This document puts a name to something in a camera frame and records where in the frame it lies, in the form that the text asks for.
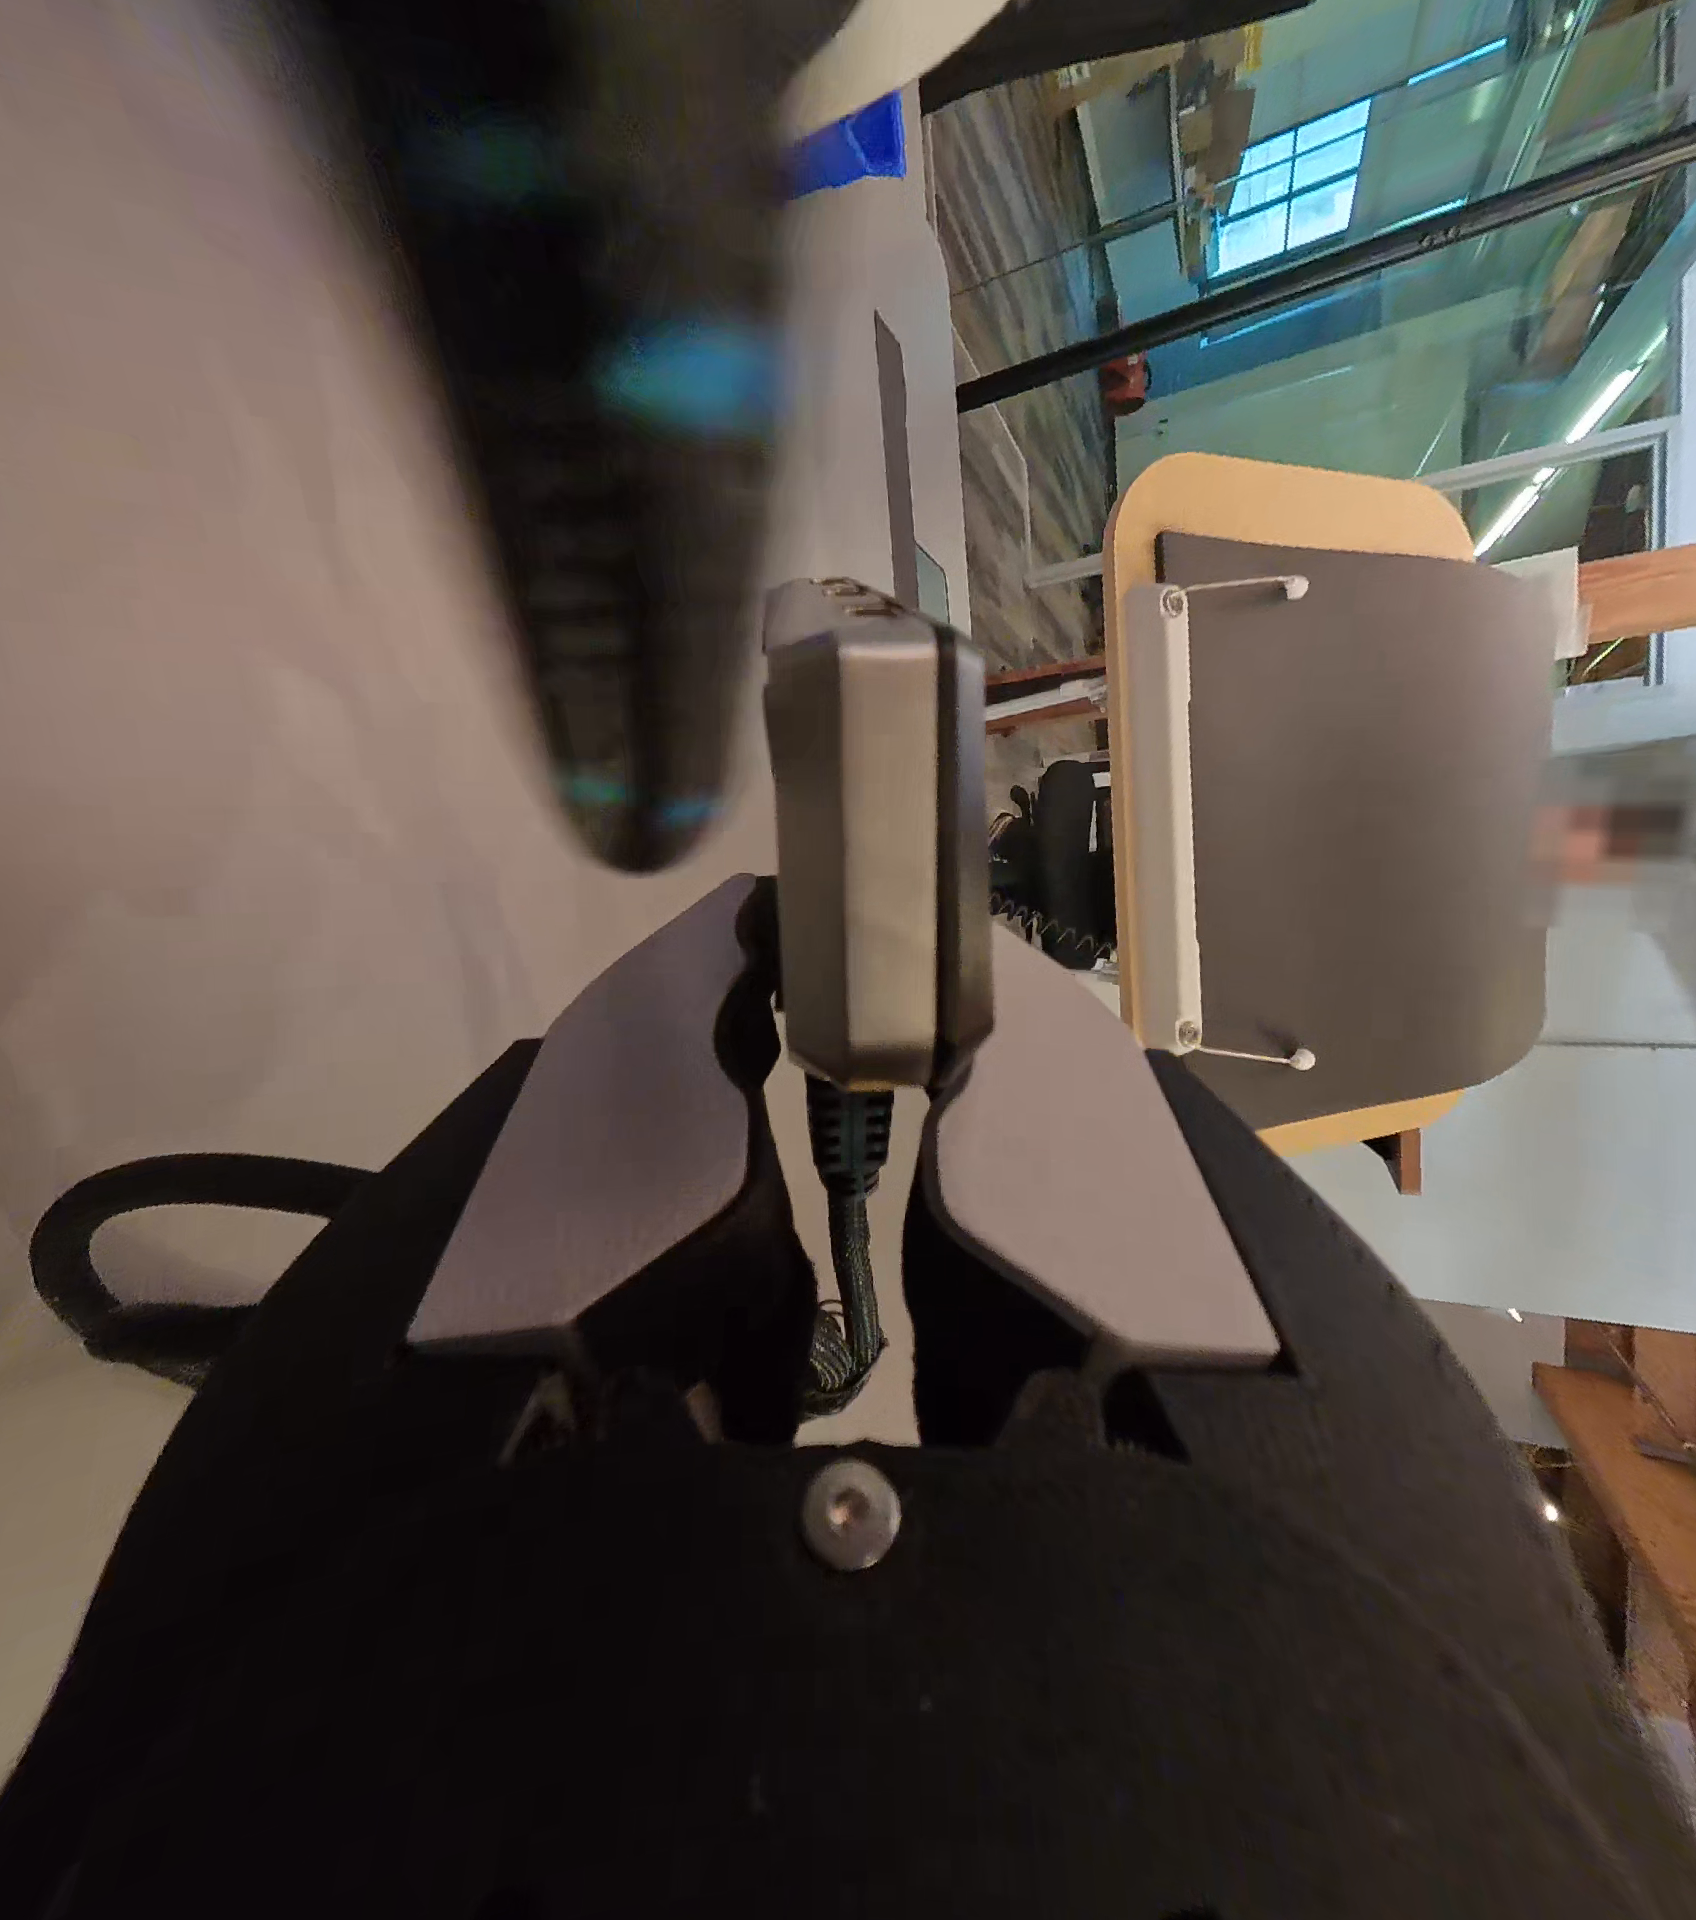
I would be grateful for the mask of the blue plastic bin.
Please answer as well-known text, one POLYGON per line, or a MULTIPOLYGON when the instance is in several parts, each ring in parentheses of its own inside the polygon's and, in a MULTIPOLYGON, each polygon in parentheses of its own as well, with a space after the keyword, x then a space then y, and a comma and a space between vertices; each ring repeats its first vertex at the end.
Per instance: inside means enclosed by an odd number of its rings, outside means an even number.
POLYGON ((785 160, 788 203, 865 181, 909 178, 909 114, 903 89, 796 138, 785 160))

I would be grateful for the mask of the black metal rail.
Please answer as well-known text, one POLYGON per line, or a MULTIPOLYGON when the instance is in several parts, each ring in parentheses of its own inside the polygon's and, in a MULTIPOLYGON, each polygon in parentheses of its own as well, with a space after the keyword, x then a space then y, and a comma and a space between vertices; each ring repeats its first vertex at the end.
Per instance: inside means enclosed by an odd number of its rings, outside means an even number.
POLYGON ((957 413, 976 414, 1060 385, 1136 352, 1247 325, 1333 295, 1369 276, 1495 236, 1580 203, 1637 189, 1696 165, 1696 121, 1625 148, 1565 167, 1502 193, 1394 225, 1361 242, 1297 257, 1290 265, 1235 280, 1222 291, 1139 318, 1084 343, 1054 349, 957 385, 957 413))

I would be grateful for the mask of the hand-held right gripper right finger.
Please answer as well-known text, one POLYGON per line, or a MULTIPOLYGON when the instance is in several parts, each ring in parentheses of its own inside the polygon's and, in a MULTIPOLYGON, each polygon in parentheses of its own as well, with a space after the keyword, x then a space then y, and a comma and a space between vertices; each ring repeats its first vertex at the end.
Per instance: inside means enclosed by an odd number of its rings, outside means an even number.
POLYGON ((1279 1328, 1148 1052, 1014 935, 992 966, 995 1026, 933 1096, 909 1191, 919 1442, 992 1445, 1048 1374, 1102 1402, 1273 1372, 1279 1328))

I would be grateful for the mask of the grey metal usb hub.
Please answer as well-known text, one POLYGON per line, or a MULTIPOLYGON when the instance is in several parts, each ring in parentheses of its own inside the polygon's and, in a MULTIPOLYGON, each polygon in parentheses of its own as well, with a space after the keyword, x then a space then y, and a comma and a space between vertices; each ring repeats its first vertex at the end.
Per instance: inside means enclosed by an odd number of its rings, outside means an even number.
POLYGON ((849 1092, 957 1084, 995 1026, 985 662, 849 579, 765 604, 781 1005, 849 1092))

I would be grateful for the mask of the white bracket with rods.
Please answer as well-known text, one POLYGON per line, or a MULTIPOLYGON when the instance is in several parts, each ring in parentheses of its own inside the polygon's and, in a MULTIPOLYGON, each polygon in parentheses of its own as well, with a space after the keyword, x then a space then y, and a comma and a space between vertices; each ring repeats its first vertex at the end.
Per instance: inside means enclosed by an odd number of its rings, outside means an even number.
POLYGON ((1121 1017, 1146 1048, 1307 1074, 1316 1055, 1224 1047, 1207 1037, 1198 925, 1193 607, 1258 596, 1295 604, 1304 574, 1127 589, 1106 652, 1106 724, 1121 1017))

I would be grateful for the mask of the black braided cable green plugs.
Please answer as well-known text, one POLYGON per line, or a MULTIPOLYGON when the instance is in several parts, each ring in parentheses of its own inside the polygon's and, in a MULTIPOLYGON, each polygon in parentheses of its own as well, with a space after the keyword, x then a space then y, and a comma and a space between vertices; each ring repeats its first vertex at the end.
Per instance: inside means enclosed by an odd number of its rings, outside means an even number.
POLYGON ((651 875, 721 816, 785 397, 783 98, 827 12, 316 4, 557 800, 651 875))

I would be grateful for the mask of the wooden beam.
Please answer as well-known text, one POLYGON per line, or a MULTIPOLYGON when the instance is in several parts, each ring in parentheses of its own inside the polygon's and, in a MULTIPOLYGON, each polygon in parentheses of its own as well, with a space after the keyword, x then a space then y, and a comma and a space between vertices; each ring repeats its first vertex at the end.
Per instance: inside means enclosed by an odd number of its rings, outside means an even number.
POLYGON ((1596 648, 1696 631, 1696 543, 1580 565, 1578 607, 1596 648))

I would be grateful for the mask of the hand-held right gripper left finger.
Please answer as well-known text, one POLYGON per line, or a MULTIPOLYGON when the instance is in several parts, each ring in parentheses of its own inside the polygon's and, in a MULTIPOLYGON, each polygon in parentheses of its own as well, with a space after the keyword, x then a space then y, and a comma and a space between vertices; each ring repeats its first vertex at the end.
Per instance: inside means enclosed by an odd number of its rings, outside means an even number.
POLYGON ((775 899, 736 875, 572 1001, 534 1051, 409 1324, 413 1349, 708 1386, 792 1441, 810 1258, 766 1111, 775 899))

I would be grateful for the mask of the wood-edged grey board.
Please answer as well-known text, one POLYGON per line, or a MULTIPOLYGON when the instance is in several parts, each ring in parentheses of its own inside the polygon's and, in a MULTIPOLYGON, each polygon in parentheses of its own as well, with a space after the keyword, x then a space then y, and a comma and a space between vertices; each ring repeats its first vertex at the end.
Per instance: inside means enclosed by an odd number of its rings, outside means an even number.
POLYGON ((1163 1055, 1281 1155, 1425 1131, 1546 1020, 1536 853, 1556 617, 1409 481, 1175 452, 1102 534, 1105 683, 1129 589, 1303 574, 1193 604, 1205 1034, 1308 1073, 1163 1055))

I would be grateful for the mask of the black office chair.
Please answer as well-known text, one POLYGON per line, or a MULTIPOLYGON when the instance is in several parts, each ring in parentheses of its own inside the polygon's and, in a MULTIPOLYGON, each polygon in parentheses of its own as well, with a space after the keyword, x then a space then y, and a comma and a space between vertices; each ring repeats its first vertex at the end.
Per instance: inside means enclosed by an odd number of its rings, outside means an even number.
POLYGON ((1033 790, 1014 786, 989 828, 989 906, 1073 973, 1119 954, 1114 807, 1106 769, 1052 760, 1033 790))

